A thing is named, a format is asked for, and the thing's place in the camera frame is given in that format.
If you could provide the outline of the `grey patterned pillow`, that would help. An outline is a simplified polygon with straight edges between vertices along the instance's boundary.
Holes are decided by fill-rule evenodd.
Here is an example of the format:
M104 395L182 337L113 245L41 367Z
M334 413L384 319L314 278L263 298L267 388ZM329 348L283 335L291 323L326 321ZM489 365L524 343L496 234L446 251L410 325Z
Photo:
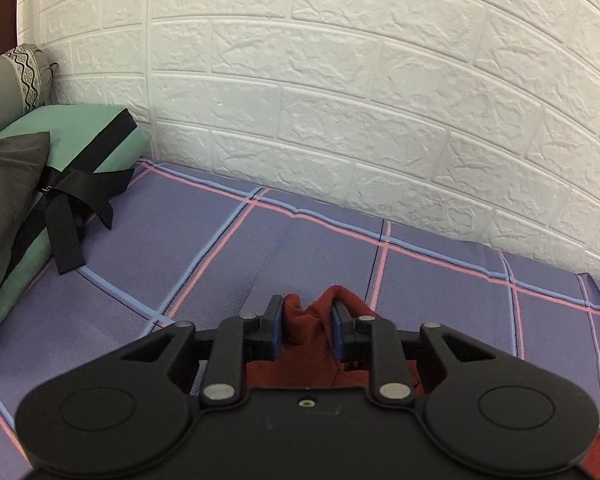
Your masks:
M34 44L0 55L0 131L47 100L53 76L53 64Z

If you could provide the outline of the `purple plaid bed sheet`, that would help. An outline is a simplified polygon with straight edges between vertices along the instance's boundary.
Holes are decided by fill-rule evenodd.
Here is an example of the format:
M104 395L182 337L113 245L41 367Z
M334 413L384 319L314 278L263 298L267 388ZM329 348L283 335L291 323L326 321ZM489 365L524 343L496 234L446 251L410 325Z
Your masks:
M87 226L85 266L46 262L0 327L0 479L29 469L12 430L41 382L175 320L200 328L347 287L404 330L437 321L585 388L600 411L600 279L297 194L143 160ZM600 444L593 460L600 473Z

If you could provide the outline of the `folded grey garment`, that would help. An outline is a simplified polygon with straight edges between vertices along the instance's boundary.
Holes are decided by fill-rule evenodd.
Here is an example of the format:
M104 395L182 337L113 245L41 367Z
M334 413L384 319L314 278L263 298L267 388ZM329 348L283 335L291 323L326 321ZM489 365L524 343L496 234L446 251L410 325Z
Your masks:
M0 286L48 154L50 134L46 131L0 140Z

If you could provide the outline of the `dark red pants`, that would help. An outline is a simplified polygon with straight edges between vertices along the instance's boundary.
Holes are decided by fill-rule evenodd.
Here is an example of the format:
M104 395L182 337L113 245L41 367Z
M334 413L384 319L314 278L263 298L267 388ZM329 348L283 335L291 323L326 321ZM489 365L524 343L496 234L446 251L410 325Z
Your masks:
M376 313L354 292L340 285L326 289L309 307L300 297L284 298L282 351L274 361L247 364L250 388L365 387L368 373L343 365L332 351L332 304L340 300L354 318Z

